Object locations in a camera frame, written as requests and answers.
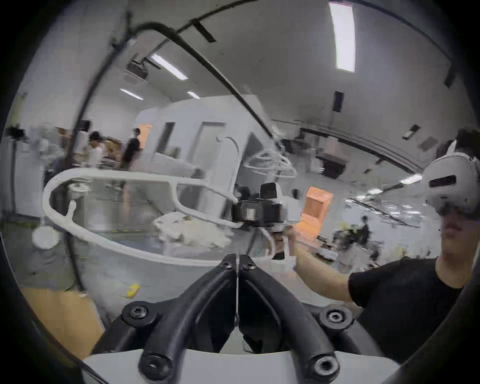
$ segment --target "white vr headset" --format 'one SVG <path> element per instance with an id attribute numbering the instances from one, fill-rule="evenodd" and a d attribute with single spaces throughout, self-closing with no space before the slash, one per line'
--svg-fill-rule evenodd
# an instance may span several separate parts
<path id="1" fill-rule="evenodd" d="M 446 155 L 425 168 L 422 182 L 426 203 L 439 214 L 446 207 L 457 207 L 467 216 L 478 216 L 480 161 L 456 151 L 456 144 L 457 140 L 453 141 Z"/>

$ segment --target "hair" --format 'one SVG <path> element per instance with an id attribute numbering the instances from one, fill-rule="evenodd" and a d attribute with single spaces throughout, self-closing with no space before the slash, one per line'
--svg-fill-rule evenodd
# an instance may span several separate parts
<path id="1" fill-rule="evenodd" d="M 100 133 L 98 131 L 94 131 L 94 132 L 91 133 L 89 140 L 90 141 L 96 140 L 98 142 L 102 142 L 103 138 L 102 138 L 102 135 L 100 135 Z"/>

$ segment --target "door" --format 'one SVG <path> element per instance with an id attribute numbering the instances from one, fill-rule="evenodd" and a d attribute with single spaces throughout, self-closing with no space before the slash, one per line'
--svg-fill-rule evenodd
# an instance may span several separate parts
<path id="1" fill-rule="evenodd" d="M 207 173 L 215 165 L 222 145 L 216 138 L 224 132 L 223 123 L 202 123 L 189 155 L 190 162 Z"/>

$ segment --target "black t-shirt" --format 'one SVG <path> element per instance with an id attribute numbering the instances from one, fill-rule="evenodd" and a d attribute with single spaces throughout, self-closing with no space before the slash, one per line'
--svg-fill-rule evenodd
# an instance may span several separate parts
<path id="1" fill-rule="evenodd" d="M 439 279 L 435 261 L 403 257 L 348 279 L 350 296 L 364 308 L 359 323 L 399 363 L 432 335 L 462 291 Z"/>
<path id="2" fill-rule="evenodd" d="M 137 138 L 130 139 L 127 143 L 127 149 L 123 152 L 122 161 L 130 163 L 135 152 L 140 149 L 140 142 Z"/>

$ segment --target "wooden floor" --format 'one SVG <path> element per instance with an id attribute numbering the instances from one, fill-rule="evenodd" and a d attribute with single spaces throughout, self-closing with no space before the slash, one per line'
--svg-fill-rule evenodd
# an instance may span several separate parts
<path id="1" fill-rule="evenodd" d="M 95 305 L 76 291 L 23 288 L 22 293 L 44 327 L 79 359 L 90 352 L 103 333 Z"/>

